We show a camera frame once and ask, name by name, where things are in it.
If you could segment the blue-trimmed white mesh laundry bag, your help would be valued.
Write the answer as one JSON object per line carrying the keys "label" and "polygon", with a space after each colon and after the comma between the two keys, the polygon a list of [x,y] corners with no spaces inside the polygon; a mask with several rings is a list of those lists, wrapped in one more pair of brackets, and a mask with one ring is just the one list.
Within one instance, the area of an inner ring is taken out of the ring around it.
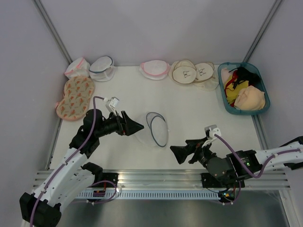
{"label": "blue-trimmed white mesh laundry bag", "polygon": [[135,137],[149,147],[166,147],[169,140],[169,129],[165,118],[157,112],[141,114],[136,121],[144,126]]}

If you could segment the beige peach bra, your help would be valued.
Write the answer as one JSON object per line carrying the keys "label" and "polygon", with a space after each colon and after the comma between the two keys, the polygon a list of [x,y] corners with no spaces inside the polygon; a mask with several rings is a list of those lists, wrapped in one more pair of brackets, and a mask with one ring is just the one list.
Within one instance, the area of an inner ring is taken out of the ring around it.
{"label": "beige peach bra", "polygon": [[265,106],[264,92],[254,86],[248,86],[239,91],[234,106],[240,110],[261,110]]}

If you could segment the black bra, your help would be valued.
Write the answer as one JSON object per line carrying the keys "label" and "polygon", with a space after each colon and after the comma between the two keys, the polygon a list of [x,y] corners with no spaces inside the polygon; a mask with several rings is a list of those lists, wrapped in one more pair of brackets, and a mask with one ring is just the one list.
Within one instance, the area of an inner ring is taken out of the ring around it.
{"label": "black bra", "polygon": [[249,82],[249,84],[253,85],[261,81],[261,78],[258,76],[258,74],[252,73],[244,67],[237,67],[232,70],[234,70],[238,76],[237,81],[234,83],[234,87],[236,87],[236,85],[240,84],[242,81],[246,80]]}

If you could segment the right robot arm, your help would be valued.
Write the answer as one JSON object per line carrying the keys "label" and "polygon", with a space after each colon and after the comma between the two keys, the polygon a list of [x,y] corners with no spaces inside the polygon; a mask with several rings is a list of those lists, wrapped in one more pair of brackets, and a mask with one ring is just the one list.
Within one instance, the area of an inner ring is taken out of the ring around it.
{"label": "right robot arm", "polygon": [[170,150],[179,164],[192,155],[188,162],[200,163],[215,180],[216,187],[231,188],[237,182],[258,179],[266,171],[284,168],[296,170],[303,167],[302,136],[281,147],[266,150],[234,151],[224,139],[220,138],[219,141],[231,151],[224,158],[210,150],[212,144],[206,144],[206,138],[186,140],[185,146],[170,146]]}

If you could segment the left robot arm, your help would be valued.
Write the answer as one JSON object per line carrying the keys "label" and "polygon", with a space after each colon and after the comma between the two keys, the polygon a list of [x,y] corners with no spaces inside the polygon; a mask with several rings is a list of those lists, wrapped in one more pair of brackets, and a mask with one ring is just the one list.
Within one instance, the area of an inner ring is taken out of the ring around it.
{"label": "left robot arm", "polygon": [[103,169],[88,162],[100,145],[99,138],[111,133],[130,136],[142,129],[144,126],[124,111],[111,113],[107,119],[103,119],[99,109],[87,111],[61,163],[32,193],[20,197],[23,220],[35,227],[57,226],[63,211],[81,191],[103,183]]}

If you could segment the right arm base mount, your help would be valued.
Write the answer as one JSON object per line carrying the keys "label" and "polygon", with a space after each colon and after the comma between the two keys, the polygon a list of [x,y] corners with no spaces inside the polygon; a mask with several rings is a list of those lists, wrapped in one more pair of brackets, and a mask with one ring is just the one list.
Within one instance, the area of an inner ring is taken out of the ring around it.
{"label": "right arm base mount", "polygon": [[234,181],[232,180],[231,183],[222,183],[217,181],[213,176],[211,176],[209,173],[202,173],[201,174],[201,183],[203,188],[233,188],[234,186],[236,188],[239,188],[239,185],[241,188],[245,188],[245,182],[244,181]]}

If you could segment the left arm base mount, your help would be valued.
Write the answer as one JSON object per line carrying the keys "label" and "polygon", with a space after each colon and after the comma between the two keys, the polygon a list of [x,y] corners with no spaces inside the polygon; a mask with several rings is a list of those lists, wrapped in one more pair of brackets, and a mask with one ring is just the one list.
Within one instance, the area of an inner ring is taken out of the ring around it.
{"label": "left arm base mount", "polygon": [[88,162],[81,167],[93,175],[93,182],[89,187],[93,188],[115,188],[117,187],[118,173],[104,173],[103,168]]}

